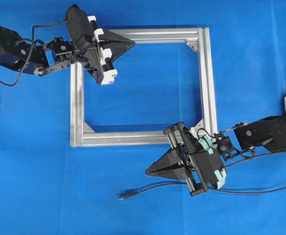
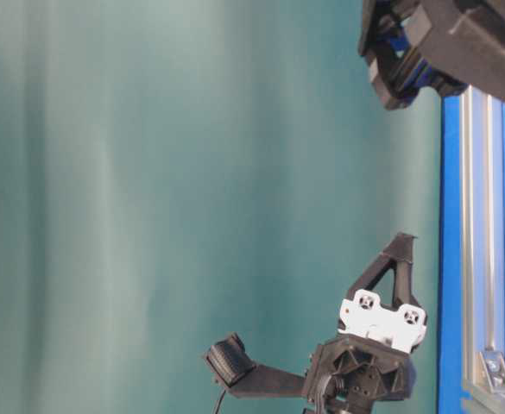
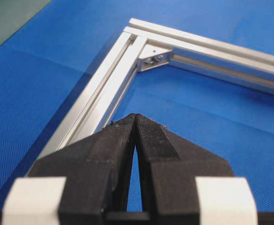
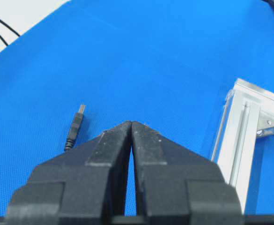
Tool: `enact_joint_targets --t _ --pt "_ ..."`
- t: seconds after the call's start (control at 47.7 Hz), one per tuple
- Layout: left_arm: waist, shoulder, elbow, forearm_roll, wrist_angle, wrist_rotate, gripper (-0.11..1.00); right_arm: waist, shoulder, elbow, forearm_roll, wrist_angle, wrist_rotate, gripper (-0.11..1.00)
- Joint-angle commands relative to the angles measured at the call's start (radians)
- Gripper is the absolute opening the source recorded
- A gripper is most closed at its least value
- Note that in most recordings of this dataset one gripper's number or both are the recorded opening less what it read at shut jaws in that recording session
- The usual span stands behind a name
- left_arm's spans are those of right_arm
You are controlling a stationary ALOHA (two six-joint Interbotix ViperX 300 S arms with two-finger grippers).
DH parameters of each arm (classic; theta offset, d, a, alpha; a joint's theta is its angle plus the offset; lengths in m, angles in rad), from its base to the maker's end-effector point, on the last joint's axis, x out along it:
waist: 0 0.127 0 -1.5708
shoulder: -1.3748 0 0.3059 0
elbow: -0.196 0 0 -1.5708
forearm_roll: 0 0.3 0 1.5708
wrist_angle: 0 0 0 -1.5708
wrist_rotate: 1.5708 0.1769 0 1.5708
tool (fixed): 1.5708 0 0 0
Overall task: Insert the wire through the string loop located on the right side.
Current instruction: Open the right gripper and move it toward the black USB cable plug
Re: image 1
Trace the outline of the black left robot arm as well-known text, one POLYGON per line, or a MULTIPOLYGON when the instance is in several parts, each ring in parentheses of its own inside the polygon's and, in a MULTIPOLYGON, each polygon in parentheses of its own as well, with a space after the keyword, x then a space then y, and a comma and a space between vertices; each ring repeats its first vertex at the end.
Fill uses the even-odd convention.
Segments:
POLYGON ((48 43, 21 37, 0 26, 0 66, 19 75, 45 76, 78 62, 97 85, 112 84, 118 74, 114 61, 135 46, 135 41, 98 26, 95 16, 87 16, 78 5, 66 11, 65 24, 70 41, 55 37, 48 43))

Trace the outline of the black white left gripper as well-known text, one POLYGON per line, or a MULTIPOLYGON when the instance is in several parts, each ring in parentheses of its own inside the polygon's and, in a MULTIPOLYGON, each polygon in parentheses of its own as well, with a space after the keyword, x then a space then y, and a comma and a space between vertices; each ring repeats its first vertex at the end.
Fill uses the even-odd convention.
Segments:
POLYGON ((135 41, 108 29, 98 28, 96 18, 89 21, 86 12, 76 4, 67 9, 65 19, 73 48, 72 58, 81 63, 96 84, 112 84, 117 70, 111 62, 132 49, 135 41), (99 47, 100 35, 103 35, 103 49, 99 47))

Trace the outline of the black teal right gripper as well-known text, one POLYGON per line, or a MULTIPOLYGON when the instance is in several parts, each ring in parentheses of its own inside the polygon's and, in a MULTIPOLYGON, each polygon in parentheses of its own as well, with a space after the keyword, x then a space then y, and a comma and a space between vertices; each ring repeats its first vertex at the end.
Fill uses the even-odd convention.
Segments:
POLYGON ((213 189, 224 186, 226 169, 217 146, 207 136, 195 138, 183 122, 163 132, 171 148, 145 170, 147 175, 184 180, 191 196, 208 192, 209 186, 213 189))

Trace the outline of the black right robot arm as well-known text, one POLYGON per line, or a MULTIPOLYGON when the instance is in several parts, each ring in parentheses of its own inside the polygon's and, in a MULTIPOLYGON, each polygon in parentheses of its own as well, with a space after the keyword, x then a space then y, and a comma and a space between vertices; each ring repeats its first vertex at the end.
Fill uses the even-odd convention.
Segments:
POLYGON ((257 147, 264 147, 270 154, 286 152, 286 111, 281 116, 270 116, 252 123, 239 123, 231 128, 240 144, 236 149, 224 132, 196 137, 178 122, 168 126, 164 135, 170 149, 145 173, 149 176, 186 181, 190 195, 205 193, 212 186, 220 190, 226 181, 224 161, 241 156, 251 160, 257 147))

